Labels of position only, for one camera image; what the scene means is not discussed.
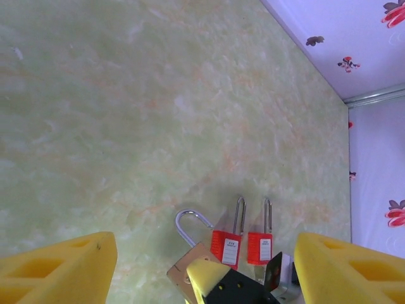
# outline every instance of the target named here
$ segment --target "green marble surface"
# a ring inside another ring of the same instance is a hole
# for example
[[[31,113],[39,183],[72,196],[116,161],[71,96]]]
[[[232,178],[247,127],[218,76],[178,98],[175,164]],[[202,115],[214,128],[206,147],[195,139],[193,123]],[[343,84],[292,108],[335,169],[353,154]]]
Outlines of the green marble surface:
[[[215,223],[240,193],[248,229],[269,196],[275,251],[350,240],[347,108],[258,0],[5,0],[0,20],[0,256],[113,231],[108,303],[182,303],[182,208]]]

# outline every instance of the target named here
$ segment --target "padlock shackle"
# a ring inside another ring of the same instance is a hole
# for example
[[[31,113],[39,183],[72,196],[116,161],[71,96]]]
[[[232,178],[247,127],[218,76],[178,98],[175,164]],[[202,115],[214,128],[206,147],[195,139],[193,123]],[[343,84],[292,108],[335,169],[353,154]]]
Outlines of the padlock shackle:
[[[189,244],[191,247],[194,247],[196,245],[196,242],[193,241],[193,239],[183,230],[182,226],[180,225],[180,219],[184,215],[189,215],[189,214],[195,216],[197,219],[199,219],[201,222],[203,222],[205,226],[207,226],[210,229],[214,228],[214,225],[211,224],[211,222],[204,215],[202,215],[201,213],[199,213],[198,211],[195,211],[193,209],[184,209],[177,213],[176,219],[175,219],[175,225],[177,228],[177,232],[181,235],[182,238],[184,238],[184,240],[187,242],[187,244]]]
[[[269,198],[265,199],[265,233],[271,232],[271,206],[272,203]]]
[[[236,226],[239,217],[239,205],[242,203],[242,218],[240,219],[240,235],[243,235],[244,226],[245,226],[245,213],[246,213],[246,202],[243,196],[239,196],[238,202],[236,202],[236,212],[235,212],[235,221],[234,221],[234,229],[232,230],[233,234],[236,234]]]

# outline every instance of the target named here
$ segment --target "red flower pattern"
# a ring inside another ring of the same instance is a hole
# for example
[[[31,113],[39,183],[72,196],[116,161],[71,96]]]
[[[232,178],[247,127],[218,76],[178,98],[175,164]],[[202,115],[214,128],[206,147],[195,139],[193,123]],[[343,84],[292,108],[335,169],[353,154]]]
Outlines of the red flower pattern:
[[[382,18],[381,22],[383,23],[388,22],[387,27],[390,29],[392,27],[395,27],[404,20],[405,20],[405,2],[401,6],[398,6],[397,8],[394,8],[393,10],[389,11],[387,15],[384,18]]]
[[[341,68],[344,68],[346,73],[351,73],[353,68],[359,68],[359,64],[354,64],[352,62],[352,58],[350,56],[347,56],[343,58],[343,62],[339,62],[337,65],[340,66]]]
[[[392,209],[385,214],[389,218],[389,227],[405,226],[405,209]]]

